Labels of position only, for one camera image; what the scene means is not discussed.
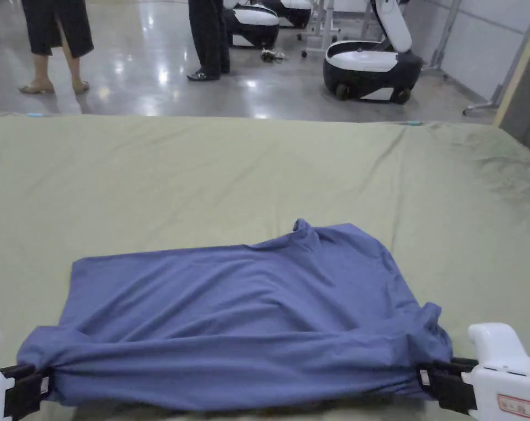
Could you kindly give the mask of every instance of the shiny concrete floor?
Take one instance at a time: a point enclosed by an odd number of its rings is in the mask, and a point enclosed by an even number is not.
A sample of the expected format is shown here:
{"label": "shiny concrete floor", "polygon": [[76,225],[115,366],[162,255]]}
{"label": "shiny concrete floor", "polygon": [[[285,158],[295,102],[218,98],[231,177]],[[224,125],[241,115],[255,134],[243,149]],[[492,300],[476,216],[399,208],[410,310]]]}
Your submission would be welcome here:
{"label": "shiny concrete floor", "polygon": [[466,118],[477,98],[438,75],[422,76],[405,106],[340,102],[324,87],[321,55],[304,60],[295,30],[282,30],[277,48],[289,60],[266,64],[260,51],[233,49],[231,75],[189,83],[198,69],[189,30],[187,0],[88,2],[96,49],[82,61],[92,91],[76,97],[61,50],[50,61],[56,95],[24,96],[17,87],[32,77],[32,61],[20,0],[0,0],[0,112],[144,116],[228,116],[317,121],[441,120]]}

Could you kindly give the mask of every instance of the black skirt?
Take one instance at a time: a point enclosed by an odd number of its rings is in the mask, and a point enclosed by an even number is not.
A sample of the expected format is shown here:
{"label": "black skirt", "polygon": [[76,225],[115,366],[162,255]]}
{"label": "black skirt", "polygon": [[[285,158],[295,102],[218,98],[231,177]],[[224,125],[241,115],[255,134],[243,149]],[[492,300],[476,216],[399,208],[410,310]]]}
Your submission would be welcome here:
{"label": "black skirt", "polygon": [[74,58],[93,50],[84,0],[22,0],[22,3],[33,54],[52,55],[53,47],[62,46],[57,18]]}

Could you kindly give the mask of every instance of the black pants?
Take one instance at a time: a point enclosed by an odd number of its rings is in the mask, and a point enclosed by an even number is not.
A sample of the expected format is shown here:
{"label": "black pants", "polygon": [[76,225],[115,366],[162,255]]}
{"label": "black pants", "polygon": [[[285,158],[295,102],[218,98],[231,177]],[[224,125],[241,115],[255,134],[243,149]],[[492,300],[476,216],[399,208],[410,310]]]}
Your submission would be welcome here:
{"label": "black pants", "polygon": [[229,70],[224,0],[189,0],[189,21],[201,70],[209,75]]}

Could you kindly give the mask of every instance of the bed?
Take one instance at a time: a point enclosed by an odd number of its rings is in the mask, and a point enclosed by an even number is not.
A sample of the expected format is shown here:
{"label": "bed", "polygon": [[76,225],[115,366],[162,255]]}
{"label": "bed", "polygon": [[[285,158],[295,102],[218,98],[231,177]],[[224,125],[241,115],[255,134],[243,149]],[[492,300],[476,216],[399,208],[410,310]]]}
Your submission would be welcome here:
{"label": "bed", "polygon": [[[443,306],[456,356],[472,323],[530,354],[530,152],[477,124],[0,115],[0,367],[56,324],[85,256],[256,243],[352,223],[382,241],[418,301]],[[209,418],[117,403],[30,420]],[[453,420],[408,399],[212,418]]]}

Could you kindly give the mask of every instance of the metal frame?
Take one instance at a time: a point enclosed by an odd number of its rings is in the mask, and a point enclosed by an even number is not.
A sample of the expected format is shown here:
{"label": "metal frame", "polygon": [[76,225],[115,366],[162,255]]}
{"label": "metal frame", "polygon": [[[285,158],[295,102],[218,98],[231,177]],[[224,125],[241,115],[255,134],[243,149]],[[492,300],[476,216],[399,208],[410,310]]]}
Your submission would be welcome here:
{"label": "metal frame", "polygon": [[456,17],[458,16],[461,2],[462,0],[453,0],[450,6],[450,11],[447,16],[447,22],[444,25],[443,35],[441,36],[441,39],[438,42],[437,49],[433,53],[431,63],[429,63],[428,67],[424,68],[424,71],[441,69],[441,65],[443,64],[444,59],[444,52],[447,48],[450,33],[452,32],[452,27],[454,26],[454,22],[456,20]]}
{"label": "metal frame", "polygon": [[525,31],[525,34],[521,41],[521,45],[519,46],[517,50],[517,54],[515,55],[513,59],[513,63],[509,67],[509,71],[507,72],[505,79],[503,80],[503,83],[497,86],[497,89],[495,90],[490,101],[485,102],[483,104],[472,104],[471,106],[465,108],[462,111],[463,115],[467,116],[471,111],[474,111],[474,110],[495,110],[499,108],[503,100],[503,97],[505,96],[505,92],[507,88],[509,87],[511,80],[513,79],[513,76],[515,75],[515,71],[517,70],[518,63],[521,60],[522,53],[526,48],[526,44],[528,42],[529,37],[530,37],[530,25],[528,25],[528,28]]}
{"label": "metal frame", "polygon": [[331,33],[339,32],[339,29],[334,28],[334,6],[335,0],[328,0],[328,7],[325,11],[325,23],[322,29],[322,20],[324,16],[323,6],[325,5],[325,0],[319,0],[318,2],[318,13],[315,25],[312,27],[312,33],[305,32],[301,36],[306,36],[307,38],[320,38],[322,40],[322,46],[320,48],[308,48],[306,47],[302,51],[302,56],[305,57],[309,52],[319,52],[324,53],[328,50],[331,45]]}

